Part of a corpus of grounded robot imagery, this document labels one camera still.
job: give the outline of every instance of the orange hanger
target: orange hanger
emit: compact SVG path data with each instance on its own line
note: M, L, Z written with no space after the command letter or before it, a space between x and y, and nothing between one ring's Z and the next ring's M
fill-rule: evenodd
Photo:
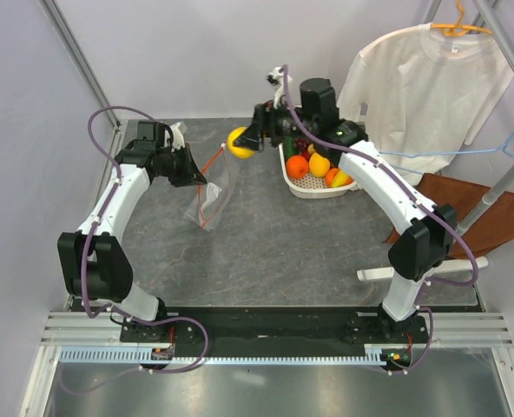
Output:
M464 6L462 6L461 0L456 1L456 6L459 10L459 19L455 24L435 23L431 24L431 27L435 29L441 29L442 33L446 36L463 36L471 30L476 30L478 32L488 33L489 35L492 35L492 32L486 28L479 28L478 26L471 26L469 24L461 24L465 16Z

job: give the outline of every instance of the fruit basket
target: fruit basket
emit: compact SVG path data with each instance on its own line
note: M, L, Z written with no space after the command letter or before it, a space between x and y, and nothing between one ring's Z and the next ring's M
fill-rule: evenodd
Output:
M325 180L323 178L317 178L310 172L307 172L307 174L299 180L290 178L286 172L283 145L280 145L278 149L280 153L280 165L282 167L282 175L284 176L284 181L286 181L290 191L292 191L292 194L294 194L296 197L306 199L338 197L345 194L348 189L354 189L357 187L356 182L352 182L349 185L331 189L326 186Z

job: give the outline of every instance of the clear plastic bag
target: clear plastic bag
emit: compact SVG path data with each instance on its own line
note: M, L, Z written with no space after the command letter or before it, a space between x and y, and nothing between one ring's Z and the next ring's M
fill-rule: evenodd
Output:
M222 210L234 192L240 165L223 143L201 173L208 183L197 186L197 195L189 204L184 218L193 220L205 230L213 230L221 221Z

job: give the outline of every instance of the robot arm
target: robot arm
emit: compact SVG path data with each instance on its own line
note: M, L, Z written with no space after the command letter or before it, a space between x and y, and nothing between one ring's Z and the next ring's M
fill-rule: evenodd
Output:
M276 83L278 77L273 74L274 71L267 80L283 93L284 85ZM300 85L300 95L301 107L294 111L303 127L321 141L355 150L359 155L315 143L317 152L357 180L400 233L400 238L388 253L395 276L388 295L379 306L379 317L385 332L400 331L417 313L415 300L425 278L444 260L453 242L445 228L427 216L418 205L427 208L453 228L457 224L456 212L449 205L437 207L407 184L382 159L360 126L339 118L335 92L329 80L305 80ZM263 150L266 137L270 137L273 146L278 146L286 136L304 136L299 126L287 106L278 104L275 99L255 106L251 124L231 146ZM401 180L404 189L386 171Z
M183 125L171 127L160 122L139 122L137 139L118 153L122 175L116 170L99 202L74 233L62 233L58 239L58 254L66 289L81 296L81 261L87 235L94 222L98 227L89 245L87 262L90 300L110 302L121 311L152 321L166 315L164 302L147 294L134 283L133 270L120 243L134 207L157 176L166 176L175 187L204 184L207 181L194 163L189 145L183 140ZM112 199L108 196L116 183ZM97 217L104 204L108 207Z

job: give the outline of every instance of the brown cloth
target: brown cloth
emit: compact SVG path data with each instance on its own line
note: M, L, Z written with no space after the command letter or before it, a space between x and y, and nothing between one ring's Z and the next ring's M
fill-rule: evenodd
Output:
M489 188L473 182L425 174L417 190L439 206L451 204L458 212L458 219L461 221ZM386 243L394 243L398 237L398 233L393 229ZM514 194L503 193L463 237L476 257L485 256L493 249L514 239ZM458 243L450 249L448 256L457 259L467 258Z

